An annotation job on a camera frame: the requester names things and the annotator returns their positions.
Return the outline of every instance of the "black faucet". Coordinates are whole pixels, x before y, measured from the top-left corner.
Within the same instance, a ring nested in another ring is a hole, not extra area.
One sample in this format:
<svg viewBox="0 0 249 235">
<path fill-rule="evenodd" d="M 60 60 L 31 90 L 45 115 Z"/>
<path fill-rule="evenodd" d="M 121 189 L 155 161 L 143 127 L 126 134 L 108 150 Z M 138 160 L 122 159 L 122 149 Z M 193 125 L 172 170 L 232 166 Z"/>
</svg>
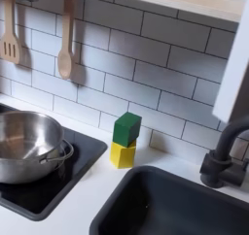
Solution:
<svg viewBox="0 0 249 235">
<path fill-rule="evenodd" d="M 212 188 L 220 188 L 224 183 L 241 186 L 249 160 L 242 165 L 231 161 L 231 147 L 236 137 L 249 129 L 249 116 L 230 123 L 223 131 L 216 150 L 210 151 L 200 168 L 201 181 Z"/>
</svg>

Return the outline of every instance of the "pot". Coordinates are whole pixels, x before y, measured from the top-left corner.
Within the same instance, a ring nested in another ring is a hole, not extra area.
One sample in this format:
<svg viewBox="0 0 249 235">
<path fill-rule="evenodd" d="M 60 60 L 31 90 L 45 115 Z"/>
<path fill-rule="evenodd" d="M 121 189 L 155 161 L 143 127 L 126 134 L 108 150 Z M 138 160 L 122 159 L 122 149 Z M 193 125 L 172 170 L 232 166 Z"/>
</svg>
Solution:
<svg viewBox="0 0 249 235">
<path fill-rule="evenodd" d="M 46 115 L 0 115 L 0 183 L 27 184 L 49 175 L 74 152 L 63 136 L 61 125 Z M 70 148 L 69 153 L 62 143 Z"/>
</svg>

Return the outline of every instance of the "black sink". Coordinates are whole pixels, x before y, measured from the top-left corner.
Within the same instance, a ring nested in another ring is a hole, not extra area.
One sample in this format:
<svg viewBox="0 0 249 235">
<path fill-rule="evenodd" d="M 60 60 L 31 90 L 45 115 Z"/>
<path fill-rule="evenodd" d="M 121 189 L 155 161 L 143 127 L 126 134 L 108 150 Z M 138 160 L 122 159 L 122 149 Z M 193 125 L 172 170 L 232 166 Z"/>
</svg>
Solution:
<svg viewBox="0 0 249 235">
<path fill-rule="evenodd" d="M 249 204 L 143 166 L 122 179 L 89 235 L 249 235 Z"/>
</svg>

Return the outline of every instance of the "wooden spoon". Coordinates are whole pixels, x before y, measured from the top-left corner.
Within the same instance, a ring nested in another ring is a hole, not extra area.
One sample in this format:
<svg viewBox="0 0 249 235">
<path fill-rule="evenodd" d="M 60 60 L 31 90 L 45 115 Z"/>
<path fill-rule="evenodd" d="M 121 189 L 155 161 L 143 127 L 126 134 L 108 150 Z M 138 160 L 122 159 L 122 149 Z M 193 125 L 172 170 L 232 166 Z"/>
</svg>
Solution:
<svg viewBox="0 0 249 235">
<path fill-rule="evenodd" d="M 21 46 L 15 32 L 15 0 L 5 0 L 5 34 L 1 39 L 3 59 L 19 64 Z"/>
<path fill-rule="evenodd" d="M 64 0 L 62 48 L 58 55 L 58 71 L 63 79 L 68 79 L 70 77 L 74 65 L 72 54 L 73 20 L 74 0 Z"/>
</svg>

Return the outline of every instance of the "black stovetop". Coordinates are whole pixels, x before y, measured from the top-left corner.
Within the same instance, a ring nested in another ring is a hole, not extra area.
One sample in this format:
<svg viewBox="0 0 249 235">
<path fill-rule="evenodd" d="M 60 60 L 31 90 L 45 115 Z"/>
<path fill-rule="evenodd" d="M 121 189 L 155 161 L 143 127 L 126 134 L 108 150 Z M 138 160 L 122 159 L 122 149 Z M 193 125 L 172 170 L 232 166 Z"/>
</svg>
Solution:
<svg viewBox="0 0 249 235">
<path fill-rule="evenodd" d="M 0 104 L 0 113 L 12 110 Z M 0 184 L 0 205 L 32 220 L 46 218 L 107 149 L 103 142 L 66 128 L 64 138 L 74 147 L 73 156 L 35 183 Z"/>
</svg>

